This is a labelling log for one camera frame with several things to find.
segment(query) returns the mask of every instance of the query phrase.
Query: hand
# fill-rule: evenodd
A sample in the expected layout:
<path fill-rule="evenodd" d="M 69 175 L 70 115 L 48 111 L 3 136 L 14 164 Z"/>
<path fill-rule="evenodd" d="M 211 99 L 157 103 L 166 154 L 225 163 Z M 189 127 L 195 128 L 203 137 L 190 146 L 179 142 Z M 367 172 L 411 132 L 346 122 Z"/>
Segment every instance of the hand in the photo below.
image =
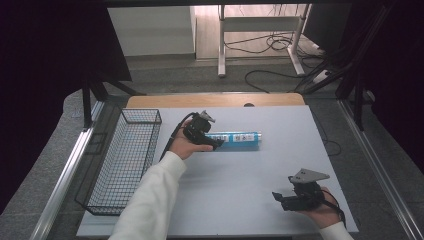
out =
<path fill-rule="evenodd" d="M 177 154 L 182 160 L 187 159 L 194 152 L 210 152 L 213 150 L 211 145 L 196 145 L 190 142 L 183 133 L 183 129 L 190 123 L 190 120 L 185 121 L 174 138 L 169 151 Z"/>
<path fill-rule="evenodd" d="M 326 187 L 321 187 L 321 189 L 329 192 L 328 188 Z M 323 193 L 325 200 L 336 205 L 336 200 L 332 196 L 330 196 L 330 194 L 326 192 Z M 321 204 L 321 206 L 319 206 L 317 209 L 311 211 L 299 211 L 299 213 L 305 214 L 306 216 L 310 217 L 321 229 L 340 222 L 340 217 L 336 210 L 324 204 Z"/>

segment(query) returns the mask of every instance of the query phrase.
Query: table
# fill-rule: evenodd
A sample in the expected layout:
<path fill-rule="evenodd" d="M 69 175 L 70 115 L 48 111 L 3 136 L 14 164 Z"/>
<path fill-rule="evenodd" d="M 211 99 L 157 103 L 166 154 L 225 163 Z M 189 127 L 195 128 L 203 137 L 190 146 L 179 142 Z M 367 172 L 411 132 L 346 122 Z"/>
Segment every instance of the table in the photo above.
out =
<path fill-rule="evenodd" d="M 256 107 L 243 107 L 246 103 Z M 357 231 L 309 107 L 304 105 L 300 95 L 140 96 L 132 97 L 127 107 L 159 108 L 161 112 L 163 123 L 154 162 L 159 160 L 175 125 L 192 111 L 206 109 L 212 117 L 217 118 L 212 130 L 257 128 L 264 136 L 259 151 L 218 150 L 195 153 L 187 160 L 188 170 L 180 180 L 171 217 L 170 237 L 316 233 L 317 229 L 309 219 L 297 213 L 284 212 L 271 196 L 272 191 L 292 195 L 293 186 L 287 177 L 297 173 L 301 167 L 330 174 L 331 178 L 323 180 L 321 184 L 328 186 L 340 202 L 348 219 L 348 230 Z M 117 217 L 86 213 L 77 236 L 107 237 L 116 220 Z"/>

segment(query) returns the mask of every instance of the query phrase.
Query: power strip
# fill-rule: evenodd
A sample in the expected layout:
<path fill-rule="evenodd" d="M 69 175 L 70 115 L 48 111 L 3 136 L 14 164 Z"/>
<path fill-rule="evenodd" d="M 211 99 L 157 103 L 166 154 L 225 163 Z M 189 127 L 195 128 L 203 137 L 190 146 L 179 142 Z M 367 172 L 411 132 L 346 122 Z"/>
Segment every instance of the power strip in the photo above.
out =
<path fill-rule="evenodd" d="M 320 74 L 318 74 L 318 76 L 316 76 L 315 78 L 314 78 L 314 80 L 313 80 L 313 82 L 316 84 L 316 83 L 319 83 L 319 82 L 321 82 L 322 80 L 324 80 L 324 79 L 326 79 L 329 75 L 331 74 L 331 72 L 330 71 L 328 71 L 328 70 L 323 70 Z"/>

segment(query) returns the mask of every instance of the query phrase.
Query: wall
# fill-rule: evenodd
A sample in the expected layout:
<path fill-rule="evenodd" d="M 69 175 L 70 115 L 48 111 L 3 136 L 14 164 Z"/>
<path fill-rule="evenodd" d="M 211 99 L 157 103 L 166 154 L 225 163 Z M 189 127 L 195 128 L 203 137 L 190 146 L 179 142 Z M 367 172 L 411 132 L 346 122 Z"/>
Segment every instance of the wall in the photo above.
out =
<path fill-rule="evenodd" d="M 194 7 L 110 8 L 125 56 L 194 53 Z"/>

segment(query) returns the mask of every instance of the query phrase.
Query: can label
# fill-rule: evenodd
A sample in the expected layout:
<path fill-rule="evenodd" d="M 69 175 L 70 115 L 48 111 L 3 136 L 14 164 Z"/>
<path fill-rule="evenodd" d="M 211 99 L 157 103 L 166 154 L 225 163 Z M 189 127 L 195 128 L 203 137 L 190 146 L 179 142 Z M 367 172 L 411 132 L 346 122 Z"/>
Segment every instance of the can label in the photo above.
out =
<path fill-rule="evenodd" d="M 210 135 L 209 137 L 213 140 L 223 140 L 224 142 L 230 141 L 229 135 Z"/>
<path fill-rule="evenodd" d="M 255 141 L 255 134 L 234 134 L 233 142 L 253 142 Z"/>

